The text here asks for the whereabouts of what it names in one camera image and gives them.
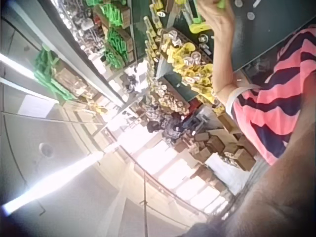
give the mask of striped shirt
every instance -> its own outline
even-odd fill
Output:
[[[295,34],[262,87],[234,90],[226,112],[270,164],[284,153],[302,105],[304,82],[316,74],[316,28]]]

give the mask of woman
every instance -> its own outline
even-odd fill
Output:
[[[214,91],[273,166],[225,221],[195,224],[183,236],[315,236],[315,29],[301,31],[290,40],[266,85],[238,88],[231,64],[230,1],[226,0],[225,9],[218,9],[212,0],[197,3],[214,30]],[[297,71],[294,76],[282,73],[288,69]]]
[[[259,88],[237,87],[231,62],[234,14],[229,1],[219,9],[198,1],[201,15],[214,31],[213,88],[226,111],[263,158],[274,164],[284,153],[300,114],[306,86],[315,82],[316,28],[297,33],[279,53],[274,73]]]

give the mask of hanging merchandise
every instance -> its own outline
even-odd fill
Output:
[[[150,12],[152,14],[152,20],[153,20],[153,23],[154,23],[156,29],[162,28],[162,23],[159,19],[159,16],[157,15],[157,11],[156,11],[154,5],[150,4],[149,9],[150,9]]]
[[[198,34],[202,31],[208,31],[211,26],[206,23],[197,9],[196,0],[176,0],[177,5],[181,7],[191,33]],[[225,0],[220,0],[217,4],[219,8],[225,8]]]
[[[115,69],[121,69],[125,66],[123,58],[107,43],[105,44],[104,56],[106,61]]]
[[[213,65],[209,57],[174,28],[162,34],[161,51],[166,53],[167,62],[172,64],[173,71],[180,74],[182,84],[190,85],[191,90],[209,100],[215,107],[214,112],[221,115],[225,107],[217,102],[213,93]]]
[[[121,26],[123,29],[130,25],[130,9],[123,6],[119,2],[101,4],[100,8],[103,15],[105,15],[114,26]]]
[[[35,60],[34,76],[40,84],[61,95],[64,100],[75,99],[76,97],[54,78],[54,67],[58,61],[59,58],[55,53],[43,47]]]
[[[85,0],[88,6],[95,6],[101,4],[103,0]]]
[[[119,53],[125,63],[129,62],[126,42],[113,27],[108,30],[108,44]]]
[[[55,7],[75,41],[87,56],[101,55],[104,51],[101,23],[95,18],[92,8],[102,0],[56,0]]]

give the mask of fluorescent light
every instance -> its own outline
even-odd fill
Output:
[[[5,214],[7,216],[11,215],[20,207],[61,188],[89,166],[100,160],[103,157],[103,154],[103,152],[92,153],[86,158],[79,160],[75,164],[70,165],[67,168],[57,171],[56,173],[53,173],[42,179],[18,198],[4,204],[2,208]]]
[[[9,59],[8,57],[4,56],[3,54],[0,54],[0,61],[4,62],[6,65],[10,66],[12,69],[16,70],[20,74],[37,81],[37,79],[35,78],[35,76],[31,70],[23,67],[22,65],[18,64],[17,62],[14,62],[13,60]]]

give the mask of store shelf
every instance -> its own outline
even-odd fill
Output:
[[[190,107],[190,104],[182,97],[182,95],[179,94],[179,92],[165,79],[160,78],[159,79],[162,84],[167,86],[167,91],[169,91],[178,101],[181,101],[183,103],[183,107],[188,109]]]
[[[80,49],[51,2],[16,0],[8,2],[8,6],[25,21],[45,45],[57,53],[59,58],[89,84],[118,106],[124,104],[121,97],[109,86],[87,55]]]

